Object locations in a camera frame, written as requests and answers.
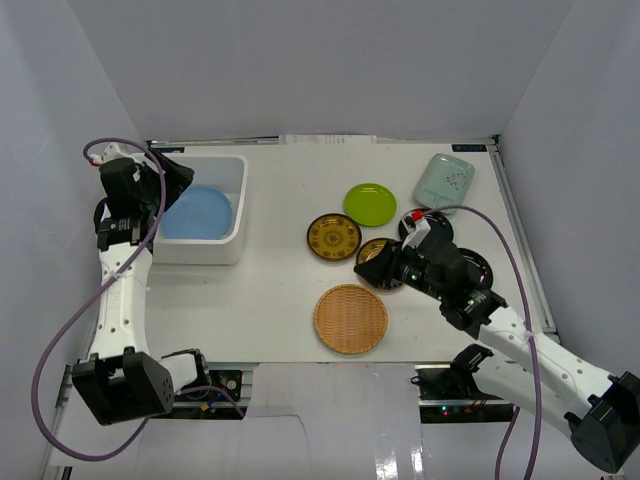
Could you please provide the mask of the blue round plate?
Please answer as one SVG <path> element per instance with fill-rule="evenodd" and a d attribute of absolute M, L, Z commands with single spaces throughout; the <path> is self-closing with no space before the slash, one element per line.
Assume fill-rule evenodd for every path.
<path fill-rule="evenodd" d="M 232 221 L 230 200 L 210 186 L 191 186 L 164 213 L 160 225 L 165 238 L 221 240 Z"/>

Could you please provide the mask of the woven bamboo round tray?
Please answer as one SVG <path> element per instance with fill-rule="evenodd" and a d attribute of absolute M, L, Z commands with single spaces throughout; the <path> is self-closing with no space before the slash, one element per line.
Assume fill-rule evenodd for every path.
<path fill-rule="evenodd" d="M 327 290 L 313 312 L 313 326 L 320 341 L 333 352 L 360 355 L 383 340 L 389 319 L 383 301 L 355 284 Z"/>

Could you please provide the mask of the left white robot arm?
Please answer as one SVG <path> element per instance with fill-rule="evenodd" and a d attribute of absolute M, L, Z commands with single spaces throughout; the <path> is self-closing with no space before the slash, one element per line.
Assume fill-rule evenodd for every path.
<path fill-rule="evenodd" d="M 193 180 L 193 171 L 165 156 L 156 167 L 111 140 L 95 157 L 106 197 L 94 224 L 106 290 L 99 298 L 87 359 L 72 368 L 72 383 L 102 425 L 164 415 L 182 391 L 199 399 L 211 374 L 198 349 L 154 358 L 145 334 L 147 280 L 160 215 Z"/>

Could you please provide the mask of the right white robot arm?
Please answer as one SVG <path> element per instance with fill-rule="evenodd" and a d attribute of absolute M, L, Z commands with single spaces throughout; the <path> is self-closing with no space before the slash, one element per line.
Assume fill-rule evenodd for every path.
<path fill-rule="evenodd" d="M 615 474 L 639 446 L 639 379 L 614 375 L 529 331 L 507 302 L 469 275 L 451 241 L 425 236 L 426 249 L 391 241 L 355 273 L 374 286 L 400 282 L 439 301 L 455 329 L 473 338 L 451 362 L 461 397 L 500 397 L 563 433 L 597 469 Z"/>

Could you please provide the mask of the white plastic bin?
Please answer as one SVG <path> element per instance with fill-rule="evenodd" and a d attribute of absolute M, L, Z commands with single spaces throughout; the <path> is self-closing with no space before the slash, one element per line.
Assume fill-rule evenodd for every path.
<path fill-rule="evenodd" d="M 249 167 L 242 156 L 171 154 L 194 171 L 192 184 L 164 213 L 153 262 L 163 265 L 233 265 L 246 230 Z"/>

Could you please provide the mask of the gold centre plate dark rim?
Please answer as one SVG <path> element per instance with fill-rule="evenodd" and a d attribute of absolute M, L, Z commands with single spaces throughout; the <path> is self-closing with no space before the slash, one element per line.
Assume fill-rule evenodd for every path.
<path fill-rule="evenodd" d="M 385 237 L 374 238 L 367 241 L 361 246 L 356 255 L 356 264 L 360 265 L 376 257 L 388 242 L 390 242 L 390 239 Z M 402 286 L 403 284 L 401 282 L 391 280 L 390 282 L 377 286 L 377 289 L 393 291 L 401 288 Z"/>

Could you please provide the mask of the lime green round plate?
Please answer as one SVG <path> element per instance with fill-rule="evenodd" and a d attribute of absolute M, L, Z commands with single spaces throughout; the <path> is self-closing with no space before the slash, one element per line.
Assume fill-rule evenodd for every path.
<path fill-rule="evenodd" d="M 379 227 L 393 219 L 397 211 L 397 200 L 383 185 L 361 183 L 346 193 L 343 208 L 346 215 L 359 225 Z"/>

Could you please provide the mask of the yellow patterned plate dark rim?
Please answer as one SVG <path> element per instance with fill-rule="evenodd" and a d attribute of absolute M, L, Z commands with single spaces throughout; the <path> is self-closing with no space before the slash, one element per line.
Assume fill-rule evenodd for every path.
<path fill-rule="evenodd" d="M 340 213 L 317 217 L 306 232 L 306 243 L 311 252 L 328 262 L 339 262 L 355 255 L 362 239 L 359 225 L 351 217 Z"/>

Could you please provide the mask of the black round plate upper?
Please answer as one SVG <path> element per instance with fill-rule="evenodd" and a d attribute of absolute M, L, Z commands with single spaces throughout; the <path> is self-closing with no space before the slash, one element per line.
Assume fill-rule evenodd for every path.
<path fill-rule="evenodd" d="M 449 220 L 443 214 L 437 211 L 431 211 L 428 208 L 416 208 L 416 209 L 410 210 L 409 212 L 406 212 L 403 216 L 409 214 L 414 210 L 422 211 L 431 226 L 430 233 L 425 238 L 425 240 L 421 243 L 421 245 L 416 249 L 417 251 L 426 252 L 429 248 L 441 242 L 453 241 L 453 237 L 454 237 L 453 227 L 449 222 Z M 400 240 L 403 242 L 403 240 L 407 235 L 407 231 L 402 225 L 401 220 L 398 224 L 398 234 L 399 234 Z"/>

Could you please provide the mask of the black round plate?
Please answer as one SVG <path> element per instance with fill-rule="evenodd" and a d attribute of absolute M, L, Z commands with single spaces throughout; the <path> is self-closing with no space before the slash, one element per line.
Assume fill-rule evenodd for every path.
<path fill-rule="evenodd" d="M 422 211 L 431 226 L 430 233 L 425 238 L 425 240 L 421 243 L 421 245 L 416 249 L 417 251 L 426 252 L 429 248 L 441 242 L 453 241 L 453 237 L 454 237 L 453 227 L 449 222 L 449 220 L 443 214 L 437 211 L 431 211 L 428 208 L 416 208 L 416 209 L 410 210 L 409 212 L 406 212 L 403 216 L 409 214 L 414 210 Z M 402 225 L 401 220 L 398 224 L 398 234 L 399 234 L 400 240 L 403 242 L 403 240 L 407 235 L 407 231 Z"/>
<path fill-rule="evenodd" d="M 491 289 L 494 283 L 494 274 L 489 262 L 473 250 L 460 248 L 459 251 L 467 262 L 470 281 L 482 288 Z"/>

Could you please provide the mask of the black round plate lower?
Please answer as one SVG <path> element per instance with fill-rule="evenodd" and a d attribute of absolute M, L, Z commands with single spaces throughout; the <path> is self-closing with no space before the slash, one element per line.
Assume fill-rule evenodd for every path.
<path fill-rule="evenodd" d="M 467 262 L 470 281 L 482 288 L 491 289 L 494 283 L 494 274 L 489 262 L 473 250 L 460 248 L 459 251 Z"/>

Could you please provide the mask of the dark label sticker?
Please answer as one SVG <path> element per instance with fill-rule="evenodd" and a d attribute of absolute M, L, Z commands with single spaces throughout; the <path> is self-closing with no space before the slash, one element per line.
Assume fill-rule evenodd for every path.
<path fill-rule="evenodd" d="M 487 152 L 487 146 L 484 144 L 452 144 L 451 148 L 454 152 Z"/>

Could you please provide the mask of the aluminium frame rail right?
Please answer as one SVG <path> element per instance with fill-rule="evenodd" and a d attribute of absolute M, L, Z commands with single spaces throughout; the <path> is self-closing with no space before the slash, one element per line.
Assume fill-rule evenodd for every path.
<path fill-rule="evenodd" d="M 505 163 L 501 155 L 500 140 L 501 136 L 499 134 L 491 136 L 491 141 L 488 144 L 488 151 L 501 195 L 503 197 L 507 215 L 509 217 L 509 222 L 517 245 L 518 255 L 523 265 L 532 316 L 535 318 L 539 329 L 555 343 L 561 345 L 558 329 L 546 299 L 544 288 L 525 234 L 525 229 L 520 219 L 515 198 L 507 178 Z"/>

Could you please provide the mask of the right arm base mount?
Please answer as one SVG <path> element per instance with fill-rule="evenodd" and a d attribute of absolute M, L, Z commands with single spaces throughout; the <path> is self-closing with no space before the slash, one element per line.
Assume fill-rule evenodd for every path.
<path fill-rule="evenodd" d="M 467 373 L 450 362 L 415 365 L 410 382 L 418 392 L 423 425 L 509 423 L 514 407 L 482 393 Z"/>

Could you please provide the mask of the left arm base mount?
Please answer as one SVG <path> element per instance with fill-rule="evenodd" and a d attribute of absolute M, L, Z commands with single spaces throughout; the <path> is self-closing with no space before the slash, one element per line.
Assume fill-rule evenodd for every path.
<path fill-rule="evenodd" d="M 242 420 L 247 410 L 243 371 L 209 370 L 203 379 L 186 385 L 176 396 L 171 419 Z"/>

